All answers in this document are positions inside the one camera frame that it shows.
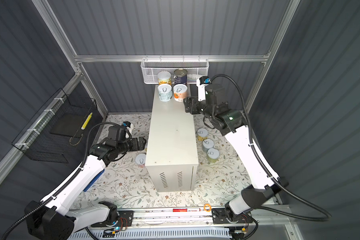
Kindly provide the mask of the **pink label can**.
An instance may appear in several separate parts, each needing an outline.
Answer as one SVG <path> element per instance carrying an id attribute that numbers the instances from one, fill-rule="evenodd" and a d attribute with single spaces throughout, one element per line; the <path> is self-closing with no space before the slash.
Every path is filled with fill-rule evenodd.
<path id="1" fill-rule="evenodd" d="M 138 154 L 135 158 L 135 162 L 139 168 L 144 168 L 146 164 L 146 154 Z"/>
<path id="2" fill-rule="evenodd" d="M 177 84 L 173 87 L 173 93 L 177 102 L 183 102 L 188 97 L 188 87 L 183 84 Z"/>

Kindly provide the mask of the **light teal can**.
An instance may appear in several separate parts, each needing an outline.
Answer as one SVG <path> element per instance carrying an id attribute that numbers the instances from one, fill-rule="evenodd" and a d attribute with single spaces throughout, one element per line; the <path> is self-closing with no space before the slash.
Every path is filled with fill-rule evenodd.
<path id="1" fill-rule="evenodd" d="M 161 84 L 158 86 L 159 100 L 162 102 L 168 102 L 173 96 L 172 86 L 169 84 Z"/>

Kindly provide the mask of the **dark blue tin can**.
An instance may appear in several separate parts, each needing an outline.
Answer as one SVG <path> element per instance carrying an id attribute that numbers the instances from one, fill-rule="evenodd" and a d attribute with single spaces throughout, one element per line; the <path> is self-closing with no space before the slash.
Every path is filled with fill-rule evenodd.
<path id="1" fill-rule="evenodd" d="M 174 85 L 187 85 L 188 71 L 186 69 L 176 69 L 174 71 Z"/>

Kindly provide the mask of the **orange yellow fruit can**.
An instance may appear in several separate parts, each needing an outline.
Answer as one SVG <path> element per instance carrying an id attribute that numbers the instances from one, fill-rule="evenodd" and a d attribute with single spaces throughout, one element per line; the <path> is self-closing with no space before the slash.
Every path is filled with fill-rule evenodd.
<path id="1" fill-rule="evenodd" d="M 172 75 L 168 71 L 159 72 L 157 77 L 158 77 L 159 85 L 163 85 L 163 84 L 171 85 L 172 84 Z"/>

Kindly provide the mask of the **green label can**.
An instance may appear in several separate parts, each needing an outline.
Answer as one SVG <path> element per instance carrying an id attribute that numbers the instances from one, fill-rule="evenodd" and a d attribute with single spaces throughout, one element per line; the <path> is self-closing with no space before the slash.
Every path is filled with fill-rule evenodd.
<path id="1" fill-rule="evenodd" d="M 207 159 L 209 163 L 216 163 L 219 160 L 220 152 L 215 148 L 210 148 L 207 151 Z"/>

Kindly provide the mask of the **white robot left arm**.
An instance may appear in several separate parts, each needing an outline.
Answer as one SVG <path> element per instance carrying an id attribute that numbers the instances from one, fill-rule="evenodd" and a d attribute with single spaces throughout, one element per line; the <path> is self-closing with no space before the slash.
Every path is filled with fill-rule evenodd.
<path id="1" fill-rule="evenodd" d="M 110 163 L 121 160 L 128 152 L 145 149 L 146 139 L 132 136 L 132 123 L 108 124 L 108 136 L 98 144 L 86 146 L 84 160 L 69 176 L 39 203 L 32 201 L 27 205 L 25 214 L 30 235 L 40 240 L 66 240 L 93 224 L 102 223 L 117 230 L 127 224 L 119 216 L 117 206 L 107 201 L 71 210 L 75 199 L 96 182 Z"/>

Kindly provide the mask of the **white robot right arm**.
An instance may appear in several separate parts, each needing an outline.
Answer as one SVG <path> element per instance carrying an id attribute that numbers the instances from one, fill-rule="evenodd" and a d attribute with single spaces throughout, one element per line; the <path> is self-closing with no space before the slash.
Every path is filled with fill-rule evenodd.
<path id="1" fill-rule="evenodd" d="M 225 215 L 233 222 L 241 214 L 259 209 L 279 193 L 288 181 L 281 178 L 266 161 L 253 140 L 252 128 L 245 112 L 232 110 L 219 84 L 197 84 L 198 96 L 184 99 L 185 111 L 201 114 L 231 144 L 249 174 L 251 185 L 225 205 Z"/>

